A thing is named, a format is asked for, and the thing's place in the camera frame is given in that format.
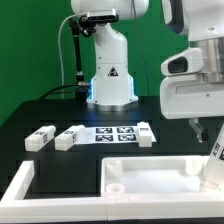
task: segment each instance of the robot logo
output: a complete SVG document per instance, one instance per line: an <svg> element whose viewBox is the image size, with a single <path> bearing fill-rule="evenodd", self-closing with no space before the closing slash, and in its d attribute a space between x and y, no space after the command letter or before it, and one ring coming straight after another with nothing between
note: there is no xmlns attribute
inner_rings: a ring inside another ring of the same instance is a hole
<svg viewBox="0 0 224 224"><path fill-rule="evenodd" d="M117 73L115 67L113 67L113 68L110 70L108 76L110 76L110 77L118 76L118 73Z"/></svg>

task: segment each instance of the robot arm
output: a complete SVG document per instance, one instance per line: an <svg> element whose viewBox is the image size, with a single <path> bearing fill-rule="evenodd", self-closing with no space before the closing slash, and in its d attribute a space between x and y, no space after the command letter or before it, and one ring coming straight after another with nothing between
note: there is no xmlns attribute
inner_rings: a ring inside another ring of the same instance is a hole
<svg viewBox="0 0 224 224"><path fill-rule="evenodd" d="M149 0L72 0L76 14L81 17L82 33L94 36L96 74L91 81L90 108L103 111L121 111L135 104L133 78L128 73L128 49L124 35L112 29L110 23L142 16Z"/></svg>
<svg viewBox="0 0 224 224"><path fill-rule="evenodd" d="M189 118L201 135L198 118L224 115L224 1L162 3L168 27L187 33L189 41L187 50L162 64L162 112L168 119Z"/></svg>

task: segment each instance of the green backdrop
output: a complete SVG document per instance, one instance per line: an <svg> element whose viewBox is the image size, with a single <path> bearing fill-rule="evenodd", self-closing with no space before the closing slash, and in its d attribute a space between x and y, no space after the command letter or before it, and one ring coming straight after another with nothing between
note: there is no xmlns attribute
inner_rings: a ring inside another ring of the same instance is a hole
<svg viewBox="0 0 224 224"><path fill-rule="evenodd" d="M57 35L61 22L71 14L70 0L0 0L0 125L20 103L61 85ZM160 0L151 0L138 22L150 95L159 95L161 63L184 50L187 40L164 26ZM135 21L120 21L113 27L128 39L129 73L135 79L136 94L148 95ZM90 80L95 73L93 38L81 37L81 47L83 70ZM65 83L71 83L76 71L68 26L63 30L62 49Z"/></svg>

